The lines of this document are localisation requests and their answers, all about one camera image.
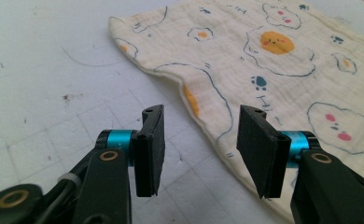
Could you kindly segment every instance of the cloth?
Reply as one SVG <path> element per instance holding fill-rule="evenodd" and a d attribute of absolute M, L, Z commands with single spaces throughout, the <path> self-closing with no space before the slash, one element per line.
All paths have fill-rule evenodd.
<path fill-rule="evenodd" d="M 310 131 L 364 176 L 364 36 L 300 0 L 184 0 L 110 18 L 116 44 L 142 71 L 179 84 L 218 156 L 256 192 L 236 149 L 240 105 L 264 110 L 279 131 Z M 281 199 L 292 219 L 297 170 Z"/>

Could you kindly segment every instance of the cartoon egg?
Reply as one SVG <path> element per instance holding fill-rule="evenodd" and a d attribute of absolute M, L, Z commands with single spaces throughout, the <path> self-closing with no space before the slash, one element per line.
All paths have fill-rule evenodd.
<path fill-rule="evenodd" d="M 274 31 L 264 32 L 260 38 L 261 47 L 273 54 L 285 54 L 294 50 L 295 45 L 289 37 Z"/>
<path fill-rule="evenodd" d="M 292 29 L 301 27 L 299 16 L 284 7 L 275 7 L 265 3 L 263 4 L 263 11 L 267 14 L 266 21 L 271 25 Z"/>
<path fill-rule="evenodd" d="M 351 59 L 341 53 L 334 53 L 332 56 L 336 59 L 337 67 L 340 71 L 351 73 L 352 75 L 357 72 L 357 65 Z"/>
<path fill-rule="evenodd" d="M 118 43 L 121 51 L 123 51 L 125 54 L 132 58 L 136 58 L 136 55 L 138 53 L 138 48 L 136 46 L 120 38 L 116 38 L 115 41 Z"/>
<path fill-rule="evenodd" d="M 257 65 L 276 75 L 305 77 L 312 74 L 314 53 L 289 35 L 274 29 L 260 27 L 247 33 L 244 52 Z"/>
<path fill-rule="evenodd" d="M 197 41 L 205 41 L 214 39 L 214 33 L 209 28 L 192 28 L 188 32 L 189 37 L 193 37 Z"/>
<path fill-rule="evenodd" d="M 364 154 L 364 116 L 336 105 L 314 103 L 307 112 L 322 142 L 349 154 Z"/>

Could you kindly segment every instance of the cable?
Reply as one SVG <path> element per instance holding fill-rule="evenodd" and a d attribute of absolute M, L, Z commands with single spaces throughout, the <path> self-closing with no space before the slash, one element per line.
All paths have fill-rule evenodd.
<path fill-rule="evenodd" d="M 63 179 L 72 181 L 75 184 L 77 194 L 80 192 L 80 188 L 82 187 L 82 181 L 80 180 L 79 176 L 73 173 L 66 173 L 60 176 L 59 182 Z"/>
<path fill-rule="evenodd" d="M 60 193 L 60 195 L 49 205 L 46 211 L 40 216 L 35 224 L 45 224 L 49 220 L 49 217 L 53 213 L 53 211 L 67 198 L 70 194 L 70 191 L 74 188 L 73 182 L 68 182 Z"/>

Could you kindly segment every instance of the black cable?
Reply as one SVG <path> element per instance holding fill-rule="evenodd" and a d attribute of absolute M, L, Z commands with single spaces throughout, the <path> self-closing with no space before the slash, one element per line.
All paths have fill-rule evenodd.
<path fill-rule="evenodd" d="M 49 205 L 45 212 L 39 217 L 35 224 L 45 224 L 48 222 L 54 210 L 56 210 L 60 205 L 62 205 L 65 199 L 70 195 L 71 191 L 74 189 L 75 185 L 73 182 L 69 181 L 63 191 L 59 196 Z"/>
<path fill-rule="evenodd" d="M 89 164 L 91 155 L 93 154 L 94 149 L 89 152 L 71 171 L 70 173 L 73 173 L 77 175 L 82 181 L 84 179 L 84 176 L 87 171 L 87 166 Z M 56 184 L 45 196 L 45 205 L 49 206 L 56 198 L 61 194 L 63 189 L 65 188 L 65 185 L 68 183 L 68 180 L 62 179 L 60 182 Z"/>

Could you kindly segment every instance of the blue paw print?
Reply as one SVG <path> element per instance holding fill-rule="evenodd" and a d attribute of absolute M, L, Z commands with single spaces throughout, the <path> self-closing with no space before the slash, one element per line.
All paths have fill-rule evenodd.
<path fill-rule="evenodd" d="M 343 39 L 341 39 L 340 37 L 338 37 L 336 35 L 331 36 L 331 38 L 333 39 L 334 43 L 342 44 L 344 42 Z"/>
<path fill-rule="evenodd" d="M 267 82 L 263 77 L 257 76 L 251 78 L 252 84 L 256 85 L 256 90 L 259 91 L 262 89 L 263 91 L 266 91 Z"/>
<path fill-rule="evenodd" d="M 309 6 L 306 6 L 306 5 L 300 5 L 299 8 L 303 11 L 305 10 L 310 10 L 310 7 Z"/>
<path fill-rule="evenodd" d="M 207 9 L 203 8 L 203 7 L 200 7 L 200 11 L 205 13 L 205 14 L 211 14 L 210 11 L 208 11 Z"/>

